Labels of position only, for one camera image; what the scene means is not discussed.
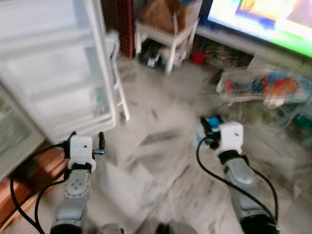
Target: black wire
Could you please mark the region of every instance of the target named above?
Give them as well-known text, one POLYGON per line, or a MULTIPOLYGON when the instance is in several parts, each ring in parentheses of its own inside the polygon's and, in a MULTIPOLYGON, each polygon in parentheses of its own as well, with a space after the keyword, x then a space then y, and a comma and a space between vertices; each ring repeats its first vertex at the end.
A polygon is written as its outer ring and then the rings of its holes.
POLYGON ((237 191, 239 191, 240 193, 242 193, 243 195, 245 195, 246 197, 248 197, 249 199, 251 199, 252 201, 254 201, 255 203, 257 203, 265 212, 268 213, 269 217, 271 218, 272 222, 274 222, 274 224, 277 226, 277 220, 275 220, 273 214, 271 213, 271 211, 261 202, 259 201, 257 198, 255 198, 254 196, 252 196, 250 193, 246 192, 245 190, 239 188, 238 186, 234 185, 233 183, 227 181, 226 179, 222 178, 222 177, 219 177, 218 175, 214 174, 213 172, 209 171, 200 161, 200 158, 199 158, 199 149, 200 149, 200 146, 202 145, 202 143, 204 141, 206 141, 206 137, 203 138, 199 144, 198 144, 198 147, 196 149, 196 159, 197 159, 197 162, 198 164, 200 165, 200 167, 206 172, 208 173, 209 175, 211 175, 212 177, 220 180, 221 182, 225 183, 226 185, 236 189, 237 191))
MULTIPOLYGON (((29 157, 34 157, 36 155, 39 155, 39 154, 42 154, 48 150, 51 150, 53 148, 56 148, 56 147, 62 147, 63 144, 60 143, 60 144, 56 144, 56 145, 51 145, 43 150, 39 150, 39 151, 36 151, 34 152, 33 154, 31 154, 29 157)), ((12 201, 13 201, 13 204, 15 206, 15 208, 17 209, 17 211, 20 213, 21 216, 23 216, 23 218, 25 218, 32 226, 34 226, 34 228, 37 229, 37 231, 40 233, 40 234, 45 234, 44 231, 42 230, 41 226, 39 223, 35 222, 32 218, 30 218, 24 211, 23 209, 20 207, 20 204, 16 198, 16 195, 15 195, 15 192, 14 192, 14 173, 11 174, 10 176, 10 192, 11 192, 11 198, 12 198, 12 201)))
POLYGON ((40 193, 39 193, 39 195, 38 195, 38 197, 37 197, 36 205, 35 205, 35 221, 36 221, 36 223, 38 224, 39 228, 42 230, 42 232, 44 232, 44 231, 43 231, 43 229, 42 229, 42 226, 40 225, 39 218, 38 218, 38 209, 39 209, 40 199, 41 199, 41 197, 43 196, 44 192, 45 192, 48 188, 50 188, 50 187, 52 187, 52 186, 54 186, 54 185, 61 184, 61 183, 63 183, 64 181, 65 181, 65 180, 57 181, 57 182, 53 182, 53 183, 49 184, 48 186, 46 186, 45 188, 43 188, 43 189, 40 191, 40 193))
POLYGON ((275 220, 278 221, 278 199, 277 199, 277 194, 275 191, 274 186, 272 183, 269 181, 268 178, 266 178, 263 174, 255 170, 254 168, 250 167, 258 176, 260 176, 265 182, 267 182, 268 186, 271 188, 272 194, 273 194, 273 199, 274 199, 274 213, 275 213, 275 220))
POLYGON ((45 234, 41 231, 39 225, 34 220, 32 220, 20 207, 19 202, 14 193, 14 175, 13 174, 11 174, 10 176, 10 191, 11 191, 13 204, 15 208, 18 210, 18 212, 21 214, 21 216, 23 216, 24 219, 26 219, 32 226, 34 226, 40 234, 45 234))

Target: marble floor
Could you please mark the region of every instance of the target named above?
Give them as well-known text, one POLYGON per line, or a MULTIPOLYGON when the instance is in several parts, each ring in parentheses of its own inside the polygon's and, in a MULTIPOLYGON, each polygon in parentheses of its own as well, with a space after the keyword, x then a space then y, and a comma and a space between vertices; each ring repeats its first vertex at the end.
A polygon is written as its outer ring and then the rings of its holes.
MULTIPOLYGON (((217 70, 185 63, 165 77, 135 61, 120 61, 118 67, 131 118, 124 122, 120 115, 116 128, 105 134, 107 155, 97 160, 92 176, 89 233, 116 222, 126 234, 153 234, 159 222, 174 220, 191 225, 199 234, 241 234, 228 188, 205 174, 195 160, 198 117, 221 103, 209 83, 217 70)), ((251 164, 276 187, 281 233, 311 233, 311 151, 264 127, 248 126, 245 136, 244 152, 251 164)), ((201 150, 201 158, 206 167, 222 175, 209 150, 201 150)), ((270 190, 264 183, 259 186, 272 209, 270 190)), ((58 187, 40 204, 47 233, 60 200, 58 187)), ((20 219, 4 233, 34 231, 20 219)))

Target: tv screen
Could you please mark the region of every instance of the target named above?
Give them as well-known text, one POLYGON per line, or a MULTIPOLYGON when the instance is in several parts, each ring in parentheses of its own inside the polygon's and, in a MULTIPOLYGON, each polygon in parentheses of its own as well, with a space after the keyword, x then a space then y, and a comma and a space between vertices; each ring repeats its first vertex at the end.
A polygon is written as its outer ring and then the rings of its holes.
POLYGON ((208 20, 312 57, 312 0, 214 0, 208 20))

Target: white cabinet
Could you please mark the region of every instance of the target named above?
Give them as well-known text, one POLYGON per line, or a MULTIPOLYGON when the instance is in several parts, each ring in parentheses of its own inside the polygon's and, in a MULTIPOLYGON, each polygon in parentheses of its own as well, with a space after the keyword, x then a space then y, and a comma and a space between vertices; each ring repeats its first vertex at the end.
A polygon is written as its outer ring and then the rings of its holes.
POLYGON ((0 1, 0 81, 54 143, 113 128, 99 0, 0 1))

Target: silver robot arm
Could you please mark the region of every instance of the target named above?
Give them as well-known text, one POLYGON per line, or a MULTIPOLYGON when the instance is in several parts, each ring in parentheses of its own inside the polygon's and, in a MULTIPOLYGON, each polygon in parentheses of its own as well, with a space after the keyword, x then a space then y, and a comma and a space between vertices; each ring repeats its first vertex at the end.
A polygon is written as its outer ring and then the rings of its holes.
MULTIPOLYGON (((243 125, 238 122, 215 124, 215 117, 213 118, 213 125, 205 117, 200 121, 206 142, 223 165, 226 180, 263 204, 259 196, 259 178, 249 166, 247 158, 242 156, 243 125)), ((245 234, 279 234, 274 218, 258 203, 233 187, 229 189, 234 211, 245 234)))
MULTIPOLYGON (((65 158, 69 159, 64 174, 64 198, 56 213, 50 234, 82 234, 90 191, 90 175, 96 169, 93 155, 105 154, 104 134, 99 134, 99 148, 92 150, 90 136, 71 136, 65 142, 65 158)), ((107 233, 122 234, 117 224, 105 225, 107 233)))

